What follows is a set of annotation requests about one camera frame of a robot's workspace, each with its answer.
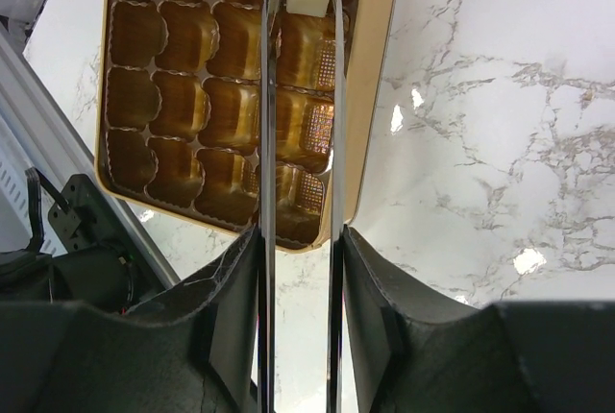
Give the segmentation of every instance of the black bracket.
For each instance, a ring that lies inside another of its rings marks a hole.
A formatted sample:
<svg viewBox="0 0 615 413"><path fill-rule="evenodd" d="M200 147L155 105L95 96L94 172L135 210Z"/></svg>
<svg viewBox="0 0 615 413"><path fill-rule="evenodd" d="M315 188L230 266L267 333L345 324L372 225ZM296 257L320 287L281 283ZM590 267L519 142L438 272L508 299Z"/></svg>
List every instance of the black bracket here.
<svg viewBox="0 0 615 413"><path fill-rule="evenodd" d="M151 291L163 291L147 260L87 175L71 176L61 195L68 202L68 209L55 203L48 220L69 253L96 245L112 245L131 265L137 301Z"/></svg>

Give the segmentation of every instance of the white marble surface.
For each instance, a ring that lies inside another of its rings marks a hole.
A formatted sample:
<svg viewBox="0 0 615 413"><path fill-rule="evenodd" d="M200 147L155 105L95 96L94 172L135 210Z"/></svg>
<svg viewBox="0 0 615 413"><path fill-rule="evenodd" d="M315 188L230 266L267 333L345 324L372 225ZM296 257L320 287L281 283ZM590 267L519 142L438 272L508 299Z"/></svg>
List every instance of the white marble surface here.
<svg viewBox="0 0 615 413"><path fill-rule="evenodd" d="M26 50L90 147L102 1L50 0ZM473 305L615 298L613 1L397 0L355 227ZM181 277L229 244L135 210ZM277 263L278 410L320 411L328 251Z"/></svg>

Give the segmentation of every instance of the plastic chocolate tray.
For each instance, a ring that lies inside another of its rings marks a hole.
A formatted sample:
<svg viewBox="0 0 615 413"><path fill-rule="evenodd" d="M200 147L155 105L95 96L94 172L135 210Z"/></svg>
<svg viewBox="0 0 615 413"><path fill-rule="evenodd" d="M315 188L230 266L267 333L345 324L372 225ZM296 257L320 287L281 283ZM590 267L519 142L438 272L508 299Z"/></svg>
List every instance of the plastic chocolate tray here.
<svg viewBox="0 0 615 413"><path fill-rule="evenodd" d="M354 216L393 0L343 0L347 219ZM97 173L115 196L225 231L258 196L261 0L107 0ZM334 22L278 16L278 245L329 236Z"/></svg>

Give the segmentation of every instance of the cable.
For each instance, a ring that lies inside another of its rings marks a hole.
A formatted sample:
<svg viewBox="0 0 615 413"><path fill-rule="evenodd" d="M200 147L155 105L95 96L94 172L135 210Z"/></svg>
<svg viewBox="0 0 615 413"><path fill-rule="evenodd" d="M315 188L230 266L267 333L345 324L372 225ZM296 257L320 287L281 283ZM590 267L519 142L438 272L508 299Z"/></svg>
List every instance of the cable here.
<svg viewBox="0 0 615 413"><path fill-rule="evenodd" d="M40 173L40 171L36 170L36 168L33 168L33 169L38 174L38 179L40 180L40 185L42 185L42 188L45 189L45 191L51 196L52 199L54 199L54 202L58 204L60 209L64 213L67 213L68 211L70 211L70 204L64 198L64 196L58 191L58 189L53 184L51 184L51 182L45 177L45 175Z"/></svg>
<svg viewBox="0 0 615 413"><path fill-rule="evenodd" d="M32 228L32 238L26 250L38 253L45 241L40 188L45 189L64 213L70 211L70 204L45 175L40 173L35 167L26 170L26 183L28 184L28 217L30 219L30 227Z"/></svg>
<svg viewBox="0 0 615 413"><path fill-rule="evenodd" d="M26 250L38 253L45 240L45 232L42 226L40 179L36 168L26 170L26 183L28 184L28 217L32 228L32 238Z"/></svg>

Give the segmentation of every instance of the tray compartment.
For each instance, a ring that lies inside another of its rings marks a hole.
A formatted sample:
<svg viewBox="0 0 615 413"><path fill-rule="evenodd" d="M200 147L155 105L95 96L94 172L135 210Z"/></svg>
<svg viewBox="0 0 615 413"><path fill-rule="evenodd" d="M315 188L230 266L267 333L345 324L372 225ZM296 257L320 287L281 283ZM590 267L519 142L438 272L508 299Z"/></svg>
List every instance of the tray compartment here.
<svg viewBox="0 0 615 413"><path fill-rule="evenodd" d="M156 56L156 66L178 72L198 72L218 44L218 25L209 6L188 7L172 2L160 5L168 40L164 51Z"/></svg>
<svg viewBox="0 0 615 413"><path fill-rule="evenodd" d="M332 100L280 89L276 118L278 160L310 173L323 172L331 146Z"/></svg>
<svg viewBox="0 0 615 413"><path fill-rule="evenodd" d="M324 200L322 182L305 171L279 166L276 175L276 234L287 248L318 236Z"/></svg>
<svg viewBox="0 0 615 413"><path fill-rule="evenodd" d="M330 17L281 13L277 79L282 85L335 90L335 22Z"/></svg>
<svg viewBox="0 0 615 413"><path fill-rule="evenodd" d="M237 228L247 226L257 208L256 176L245 158L224 151L202 149L197 159L205 169L203 192L196 210Z"/></svg>
<svg viewBox="0 0 615 413"><path fill-rule="evenodd" d="M211 113L208 125L199 133L199 142L251 155L258 146L258 86L207 79L204 89Z"/></svg>
<svg viewBox="0 0 615 413"><path fill-rule="evenodd" d="M112 9L111 61L117 65L147 67L164 49L166 27L154 4L117 2Z"/></svg>
<svg viewBox="0 0 615 413"><path fill-rule="evenodd" d="M207 63L217 77L247 81L260 78L260 10L248 10L228 3L213 7L218 23L218 51Z"/></svg>
<svg viewBox="0 0 615 413"><path fill-rule="evenodd" d="M154 154L140 133L124 130L107 132L111 178L122 189L141 193L156 174Z"/></svg>
<svg viewBox="0 0 615 413"><path fill-rule="evenodd" d="M154 83L160 91L160 113L150 132L192 141L209 117L209 101L199 79L193 75L156 72Z"/></svg>
<svg viewBox="0 0 615 413"><path fill-rule="evenodd" d="M144 70L115 67L107 89L107 121L116 128L143 131L159 113L160 92Z"/></svg>
<svg viewBox="0 0 615 413"><path fill-rule="evenodd" d="M147 146L158 158L158 171L147 195L176 207L188 208L203 186L203 169L182 141L152 137Z"/></svg>

